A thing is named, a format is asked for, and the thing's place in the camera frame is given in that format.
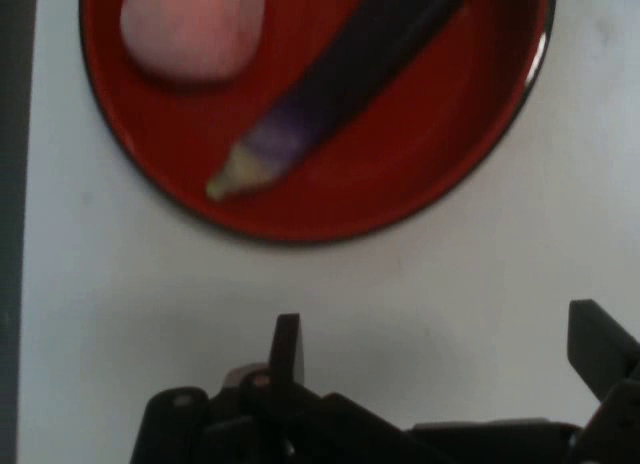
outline eggplant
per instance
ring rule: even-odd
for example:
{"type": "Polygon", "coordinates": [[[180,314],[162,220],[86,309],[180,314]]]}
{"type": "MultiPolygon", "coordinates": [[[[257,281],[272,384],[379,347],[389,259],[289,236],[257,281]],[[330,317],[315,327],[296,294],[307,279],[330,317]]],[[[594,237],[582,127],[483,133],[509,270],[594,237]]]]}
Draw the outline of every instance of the eggplant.
{"type": "Polygon", "coordinates": [[[328,49],[236,142],[207,195],[270,186],[366,109],[465,0],[362,0],[328,49]]]}

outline plate rim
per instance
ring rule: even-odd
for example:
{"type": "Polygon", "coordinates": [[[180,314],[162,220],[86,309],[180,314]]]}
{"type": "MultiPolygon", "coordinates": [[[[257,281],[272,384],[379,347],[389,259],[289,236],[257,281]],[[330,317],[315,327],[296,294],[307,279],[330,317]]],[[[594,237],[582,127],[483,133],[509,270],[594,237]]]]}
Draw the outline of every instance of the plate rim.
{"type": "MultiPolygon", "coordinates": [[[[534,36],[538,37],[538,49],[536,55],[533,56],[533,60],[531,61],[531,66],[535,59],[539,57],[539,63],[534,73],[530,76],[530,78],[525,83],[525,87],[522,90],[521,94],[519,94],[517,105],[514,107],[513,111],[508,116],[498,115],[494,123],[494,130],[499,131],[497,135],[492,139],[491,143],[488,146],[488,149],[482,149],[482,156],[477,158],[471,158],[467,156],[466,159],[461,161],[464,163],[467,159],[473,161],[473,163],[466,168],[466,170],[462,171],[461,175],[455,175],[453,178],[449,177],[448,179],[444,179],[445,182],[436,183],[436,191],[432,191],[433,197],[430,199],[424,199],[423,197],[420,200],[424,200],[425,202],[419,204],[417,206],[406,206],[408,209],[403,210],[397,217],[390,216],[389,218],[383,219],[386,222],[380,224],[369,224],[366,226],[356,226],[361,227],[361,229],[348,229],[345,226],[342,226],[337,232],[331,232],[330,230],[323,229],[323,232],[320,233],[316,231],[319,235],[312,237],[308,232],[304,232],[295,236],[293,234],[289,235],[281,235],[283,233],[279,233],[278,230],[275,231],[264,231],[259,230],[257,228],[251,230],[247,226],[243,226],[243,228],[235,227],[233,224],[221,222],[204,214],[193,206],[189,205],[186,202],[183,202],[181,198],[171,193],[168,189],[166,189],[157,178],[152,176],[145,168],[141,165],[141,163],[136,159],[135,155],[127,148],[127,146],[123,143],[122,138],[114,128],[111,120],[108,118],[108,113],[105,109],[105,106],[100,99],[98,90],[96,88],[96,82],[92,74],[92,70],[89,64],[89,51],[87,49],[86,39],[85,39],[85,24],[84,24],[84,6],[83,3],[85,0],[78,0],[78,22],[79,22],[79,39],[80,46],[82,49],[82,61],[83,67],[85,71],[85,75],[89,82],[89,87],[91,89],[91,93],[93,95],[93,100],[95,102],[98,111],[100,112],[102,119],[109,129],[110,134],[113,136],[114,140],[117,143],[117,147],[120,148],[121,152],[126,156],[126,158],[133,164],[133,167],[137,170],[137,173],[142,175],[148,183],[152,185],[157,191],[160,192],[161,195],[165,196],[166,200],[171,203],[173,207],[179,209],[182,213],[192,217],[193,219],[203,222],[207,227],[211,229],[215,229],[221,232],[224,232],[228,235],[231,235],[236,238],[242,238],[245,240],[251,240],[255,242],[261,242],[266,244],[275,244],[275,245],[287,245],[287,246],[319,246],[319,245],[331,245],[338,244],[343,242],[348,242],[352,240],[358,240],[365,238],[367,236],[372,236],[378,233],[382,233],[386,230],[389,230],[392,227],[398,226],[409,219],[412,219],[416,215],[425,212],[428,209],[442,203],[447,197],[451,196],[453,192],[460,188],[460,186],[467,180],[470,179],[481,167],[482,165],[491,157],[493,152],[498,148],[499,144],[503,141],[506,135],[509,133],[511,128],[513,127],[515,121],[518,119],[520,114],[522,113],[523,108],[529,100],[531,92],[535,87],[540,73],[544,67],[546,62],[549,45],[551,43],[551,36],[553,34],[553,28],[556,17],[556,5],[557,0],[547,0],[546,5],[546,16],[544,18],[544,23],[541,31],[534,36]],[[546,40],[543,48],[540,50],[540,41],[543,36],[546,36],[546,40]],[[502,126],[499,126],[500,118],[506,120],[502,126]]],[[[490,129],[486,134],[485,138],[490,137],[492,130],[490,129]]]]}

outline black plastic part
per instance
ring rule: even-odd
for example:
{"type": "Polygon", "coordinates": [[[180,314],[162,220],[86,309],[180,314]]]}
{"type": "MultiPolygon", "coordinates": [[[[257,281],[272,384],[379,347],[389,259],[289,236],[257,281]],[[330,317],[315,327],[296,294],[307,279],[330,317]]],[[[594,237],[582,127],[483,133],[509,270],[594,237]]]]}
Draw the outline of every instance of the black plastic part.
{"type": "Polygon", "coordinates": [[[416,426],[411,435],[458,464],[566,464],[579,427],[548,421],[416,426]]]}
{"type": "Polygon", "coordinates": [[[298,314],[278,317],[269,355],[271,379],[286,383],[304,383],[302,326],[298,314]]]}
{"type": "Polygon", "coordinates": [[[210,424],[199,435],[192,464],[259,464],[270,462],[263,453],[260,426],[249,416],[210,424]]]}
{"type": "Polygon", "coordinates": [[[640,344],[594,301],[571,303],[568,347],[571,365],[600,401],[640,365],[640,344]]]}
{"type": "Polygon", "coordinates": [[[572,462],[640,463],[640,382],[614,387],[580,435],[572,462]]]}
{"type": "Polygon", "coordinates": [[[142,420],[131,464],[186,464],[207,415],[209,398],[195,388],[158,394],[142,420]]]}
{"type": "Polygon", "coordinates": [[[337,394],[319,398],[295,383],[256,387],[249,379],[241,388],[241,402],[279,429],[309,462],[455,464],[337,394]]]}

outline screw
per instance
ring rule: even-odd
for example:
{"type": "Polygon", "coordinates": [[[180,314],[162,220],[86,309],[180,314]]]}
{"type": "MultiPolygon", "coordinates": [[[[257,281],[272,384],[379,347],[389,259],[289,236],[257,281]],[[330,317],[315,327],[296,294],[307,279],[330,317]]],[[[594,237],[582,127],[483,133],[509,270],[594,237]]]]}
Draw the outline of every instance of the screw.
{"type": "Polygon", "coordinates": [[[258,374],[253,378],[253,385],[258,389],[263,389],[271,385],[271,378],[266,374],[258,374]]]}
{"type": "Polygon", "coordinates": [[[189,394],[176,396],[173,400],[173,407],[189,407],[191,404],[193,404],[193,396],[189,394]]]}

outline red plate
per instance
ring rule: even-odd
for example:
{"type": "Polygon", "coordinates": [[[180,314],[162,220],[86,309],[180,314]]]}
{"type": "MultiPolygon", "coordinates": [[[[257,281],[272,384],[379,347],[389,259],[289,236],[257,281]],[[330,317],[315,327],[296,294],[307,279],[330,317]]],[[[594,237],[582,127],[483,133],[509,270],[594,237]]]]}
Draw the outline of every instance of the red plate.
{"type": "Polygon", "coordinates": [[[258,56],[231,84],[176,90],[144,76],[120,38],[123,0],[81,0],[96,98],[133,161],[201,217],[254,237],[328,241],[384,227],[473,170],[521,108],[555,0],[470,0],[356,121],[268,192],[207,200],[231,143],[330,42],[359,0],[267,0],[258,56]]]}

